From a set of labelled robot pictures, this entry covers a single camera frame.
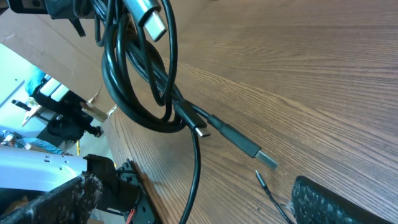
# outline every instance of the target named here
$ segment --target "blue jeans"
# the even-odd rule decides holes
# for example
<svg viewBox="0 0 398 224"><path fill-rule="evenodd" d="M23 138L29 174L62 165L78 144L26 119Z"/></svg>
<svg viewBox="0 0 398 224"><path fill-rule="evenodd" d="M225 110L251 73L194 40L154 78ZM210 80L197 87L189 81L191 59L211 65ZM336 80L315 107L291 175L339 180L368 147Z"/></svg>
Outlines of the blue jeans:
<svg viewBox="0 0 398 224"><path fill-rule="evenodd" d="M55 147L53 144L50 144L50 143L43 141L41 139L38 139L38 138L21 138L21 139L17 139L16 142L18 142L19 144L18 143L15 144L15 147L18 147L21 149L23 148L22 146L24 146L26 143L29 143L33 146L45 149L48 152L53 153L53 154L60 155L63 153L63 151L60 148Z"/></svg>

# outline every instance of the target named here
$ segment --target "white floor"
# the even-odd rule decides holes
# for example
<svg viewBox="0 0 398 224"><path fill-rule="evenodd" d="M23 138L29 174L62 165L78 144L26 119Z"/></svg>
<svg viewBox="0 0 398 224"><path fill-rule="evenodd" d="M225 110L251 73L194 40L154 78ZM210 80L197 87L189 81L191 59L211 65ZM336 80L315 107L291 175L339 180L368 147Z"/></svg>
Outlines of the white floor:
<svg viewBox="0 0 398 224"><path fill-rule="evenodd" d="M91 125L101 126L101 123L97 120L94 120ZM64 149L64 151L67 153L77 156L76 144L66 143L61 145L60 148ZM108 143L106 142L105 134L102 134L99 138L96 138L92 134L85 132L83 137L80 139L80 156L86 156L87 154L105 156L113 160L112 153L109 150ZM102 212L98 209L93 210L91 218L104 221L105 223L126 223L123 217Z"/></svg>

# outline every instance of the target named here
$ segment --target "red wire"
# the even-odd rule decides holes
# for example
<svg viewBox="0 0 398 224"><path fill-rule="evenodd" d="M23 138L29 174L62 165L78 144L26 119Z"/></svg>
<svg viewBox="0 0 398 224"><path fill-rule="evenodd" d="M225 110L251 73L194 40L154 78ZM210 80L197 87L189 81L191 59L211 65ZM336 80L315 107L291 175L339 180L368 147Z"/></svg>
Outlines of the red wire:
<svg viewBox="0 0 398 224"><path fill-rule="evenodd" d="M131 218L134 216L135 212L136 212L136 209L130 210L130 214L129 214L129 216L127 217L127 222L126 222L126 224L130 224Z"/></svg>

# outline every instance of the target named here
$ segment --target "black bag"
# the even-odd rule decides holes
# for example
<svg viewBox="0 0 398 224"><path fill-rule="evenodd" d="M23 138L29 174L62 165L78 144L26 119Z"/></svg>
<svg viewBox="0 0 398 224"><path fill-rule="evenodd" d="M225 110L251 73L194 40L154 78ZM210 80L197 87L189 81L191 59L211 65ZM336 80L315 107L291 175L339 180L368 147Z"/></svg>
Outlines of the black bag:
<svg viewBox="0 0 398 224"><path fill-rule="evenodd" d="M47 125L47 131L55 136L61 137L65 141L76 142L85 130L71 119L65 117L60 120L51 120Z"/></svg>

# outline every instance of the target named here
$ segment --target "wood grain surface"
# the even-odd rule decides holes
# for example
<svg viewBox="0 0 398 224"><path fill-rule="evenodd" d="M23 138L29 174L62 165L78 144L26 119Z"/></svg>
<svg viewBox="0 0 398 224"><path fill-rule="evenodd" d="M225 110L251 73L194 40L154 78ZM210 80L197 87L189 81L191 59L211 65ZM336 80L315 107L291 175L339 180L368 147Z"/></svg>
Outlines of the wood grain surface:
<svg viewBox="0 0 398 224"><path fill-rule="evenodd" d="M178 42L184 97L279 163L270 170L209 128L188 222L283 223L258 169L278 202L304 175L398 223L396 1L211 1ZM133 87L160 116L149 86ZM104 129L117 165L134 159L162 220L177 223L193 174L189 130L155 133L120 110Z"/></svg>

